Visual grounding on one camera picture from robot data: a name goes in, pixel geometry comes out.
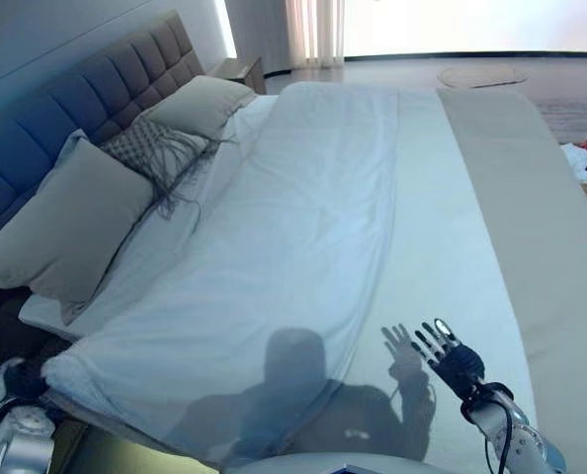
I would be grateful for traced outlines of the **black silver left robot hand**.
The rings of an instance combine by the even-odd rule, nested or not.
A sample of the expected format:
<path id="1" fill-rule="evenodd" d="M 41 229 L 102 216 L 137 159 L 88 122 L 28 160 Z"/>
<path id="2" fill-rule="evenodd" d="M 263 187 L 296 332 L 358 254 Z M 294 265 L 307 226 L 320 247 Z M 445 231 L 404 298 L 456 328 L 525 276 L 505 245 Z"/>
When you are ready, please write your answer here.
<path id="1" fill-rule="evenodd" d="M 10 396 L 34 400 L 47 389 L 42 376 L 42 365 L 33 359 L 11 358 L 3 372 L 6 393 Z"/>

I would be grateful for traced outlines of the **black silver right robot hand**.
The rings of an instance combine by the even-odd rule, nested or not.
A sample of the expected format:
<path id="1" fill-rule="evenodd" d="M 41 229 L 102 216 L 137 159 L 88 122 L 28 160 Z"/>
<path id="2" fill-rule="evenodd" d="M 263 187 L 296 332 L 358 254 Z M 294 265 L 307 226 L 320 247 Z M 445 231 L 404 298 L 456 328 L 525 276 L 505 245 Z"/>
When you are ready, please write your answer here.
<path id="1" fill-rule="evenodd" d="M 480 356 L 461 342 L 451 327 L 435 318 L 432 325 L 421 324 L 415 330 L 412 349 L 443 382 L 462 400 L 468 399 L 484 378 L 484 363 Z"/>

